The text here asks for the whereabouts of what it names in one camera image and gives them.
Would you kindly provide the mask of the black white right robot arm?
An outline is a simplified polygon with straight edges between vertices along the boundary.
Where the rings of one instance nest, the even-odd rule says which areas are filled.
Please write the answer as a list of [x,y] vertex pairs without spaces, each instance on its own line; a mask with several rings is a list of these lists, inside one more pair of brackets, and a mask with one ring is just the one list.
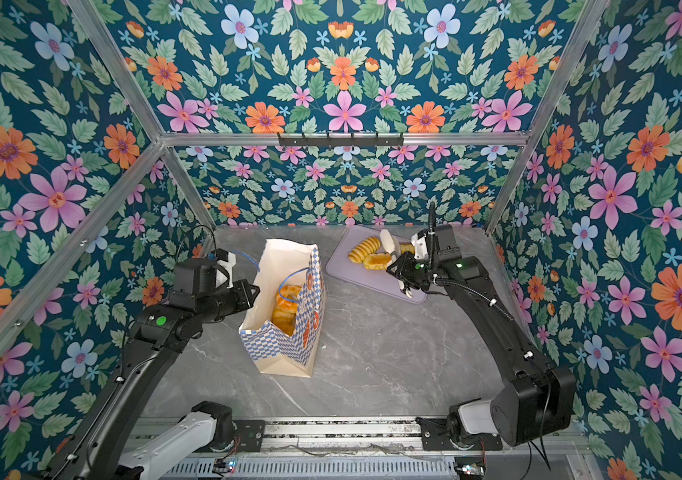
[[570,426],[575,375],[534,345],[500,301],[486,267],[462,253],[452,226],[437,223],[434,206],[427,227],[412,236],[411,251],[387,231],[381,232],[380,241],[391,257],[386,271],[402,293],[442,289],[472,321],[499,371],[503,388],[494,398],[451,407],[446,429],[453,444],[464,448],[496,435],[514,447]]

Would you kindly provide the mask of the lilac plastic tray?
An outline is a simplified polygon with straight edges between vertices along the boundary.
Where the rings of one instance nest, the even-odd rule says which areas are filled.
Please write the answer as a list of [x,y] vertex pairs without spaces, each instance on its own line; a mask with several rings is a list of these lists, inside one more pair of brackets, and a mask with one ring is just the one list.
[[398,300],[412,304],[423,303],[427,299],[424,292],[412,289],[408,296],[400,290],[397,279],[386,271],[367,270],[362,264],[355,264],[348,259],[348,254],[357,244],[369,237],[378,237],[379,233],[377,229],[360,225],[349,228],[325,265],[327,274]]

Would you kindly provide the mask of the aluminium frame profile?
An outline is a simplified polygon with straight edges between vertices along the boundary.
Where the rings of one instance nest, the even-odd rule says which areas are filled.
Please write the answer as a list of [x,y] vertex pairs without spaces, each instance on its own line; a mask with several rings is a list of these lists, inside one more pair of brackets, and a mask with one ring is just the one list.
[[191,144],[212,146],[312,145],[331,147],[357,145],[390,147],[396,144],[427,145],[442,142],[454,145],[504,143],[506,145],[531,147],[540,140],[545,122],[552,117],[555,106],[564,93],[576,64],[609,6],[610,4],[607,1],[584,2],[568,43],[562,52],[559,69],[554,74],[550,87],[536,109],[530,128],[520,133],[380,134],[366,132],[255,135],[210,132],[187,134],[166,131],[154,114],[148,99],[140,90],[137,81],[129,72],[124,60],[121,59],[117,44],[98,13],[96,5],[91,1],[70,2],[69,7],[73,17],[79,22],[98,57],[112,76],[115,85],[136,114],[138,121],[149,137],[149,144],[142,151],[136,163],[110,187],[103,199],[85,216],[50,259],[41,266],[37,274],[21,290],[21,294],[5,308],[0,316],[0,356],[8,348],[11,348],[17,336],[31,322],[33,314],[38,308],[41,308],[52,289],[64,280],[72,266],[84,254],[87,246],[94,243],[101,228],[118,211],[139,181],[149,174],[154,162],[159,158],[165,157],[167,159],[167,166],[176,178],[181,192],[198,221],[204,224],[210,222],[190,175],[176,157],[176,148]]

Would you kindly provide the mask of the large striped croissant bread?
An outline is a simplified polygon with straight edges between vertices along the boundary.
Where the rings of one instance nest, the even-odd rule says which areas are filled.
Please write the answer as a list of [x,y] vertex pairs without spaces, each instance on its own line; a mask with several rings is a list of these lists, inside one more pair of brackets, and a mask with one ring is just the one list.
[[271,322],[283,333],[292,336],[296,326],[298,304],[276,302],[271,315]]

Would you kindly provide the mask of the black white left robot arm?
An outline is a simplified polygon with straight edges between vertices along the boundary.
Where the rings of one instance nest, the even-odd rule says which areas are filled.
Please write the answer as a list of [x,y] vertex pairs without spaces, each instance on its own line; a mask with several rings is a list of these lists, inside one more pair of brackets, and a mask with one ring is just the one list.
[[234,280],[236,256],[222,249],[174,268],[165,301],[145,308],[129,331],[107,385],[46,466],[32,479],[159,479],[195,450],[234,440],[229,408],[203,402],[144,446],[125,445],[160,380],[205,325],[253,307],[260,290]]

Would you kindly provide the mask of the small bread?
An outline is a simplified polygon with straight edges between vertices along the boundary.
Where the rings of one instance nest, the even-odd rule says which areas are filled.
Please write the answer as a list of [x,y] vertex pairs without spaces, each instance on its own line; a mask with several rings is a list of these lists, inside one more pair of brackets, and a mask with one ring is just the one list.
[[400,251],[402,253],[410,252],[410,253],[414,254],[415,253],[415,246],[412,245],[411,243],[400,243]]

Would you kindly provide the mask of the golden glazed bread loaf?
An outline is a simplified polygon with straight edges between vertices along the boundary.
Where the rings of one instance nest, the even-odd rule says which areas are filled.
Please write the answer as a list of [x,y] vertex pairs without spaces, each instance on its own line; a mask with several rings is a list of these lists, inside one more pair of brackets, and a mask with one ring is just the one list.
[[363,267],[371,271],[385,271],[392,262],[392,256],[389,253],[372,253],[364,258]]

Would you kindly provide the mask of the long ridged baguette bread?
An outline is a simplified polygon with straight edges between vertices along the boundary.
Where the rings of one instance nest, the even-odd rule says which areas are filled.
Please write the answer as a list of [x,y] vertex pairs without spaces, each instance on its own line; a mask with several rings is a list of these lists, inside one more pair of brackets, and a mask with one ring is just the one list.
[[364,260],[378,252],[381,242],[378,237],[368,237],[357,244],[348,254],[348,259],[354,264],[362,264]]

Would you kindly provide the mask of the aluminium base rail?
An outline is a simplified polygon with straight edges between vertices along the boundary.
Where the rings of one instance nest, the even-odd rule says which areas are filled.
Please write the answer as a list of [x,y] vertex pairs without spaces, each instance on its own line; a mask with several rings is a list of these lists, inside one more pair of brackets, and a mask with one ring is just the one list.
[[497,434],[460,440],[444,418],[236,419],[233,439],[209,446],[214,422],[142,418],[120,462],[142,479],[601,479],[587,441],[570,428],[516,447]]

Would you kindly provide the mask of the black hook rail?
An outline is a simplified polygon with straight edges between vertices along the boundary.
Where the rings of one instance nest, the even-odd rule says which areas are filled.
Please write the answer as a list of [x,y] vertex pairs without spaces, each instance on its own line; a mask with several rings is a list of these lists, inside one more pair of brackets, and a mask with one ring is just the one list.
[[317,147],[335,148],[352,146],[360,148],[400,147],[405,145],[403,135],[379,133],[350,134],[278,134],[278,145],[281,147]]

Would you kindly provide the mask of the ring shaped bagel bread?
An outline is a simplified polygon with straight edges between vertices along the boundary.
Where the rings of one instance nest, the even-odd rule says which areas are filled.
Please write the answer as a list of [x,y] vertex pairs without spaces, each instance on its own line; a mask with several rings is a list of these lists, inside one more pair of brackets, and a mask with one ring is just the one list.
[[282,285],[277,293],[276,300],[278,302],[296,304],[301,290],[301,285]]

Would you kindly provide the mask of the blue checkered paper bag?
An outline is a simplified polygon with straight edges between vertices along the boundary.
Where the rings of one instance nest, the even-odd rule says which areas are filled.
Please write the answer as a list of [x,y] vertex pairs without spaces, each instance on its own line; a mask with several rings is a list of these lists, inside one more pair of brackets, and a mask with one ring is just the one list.
[[311,377],[327,298],[318,246],[267,240],[255,285],[238,329],[249,357],[262,374]]

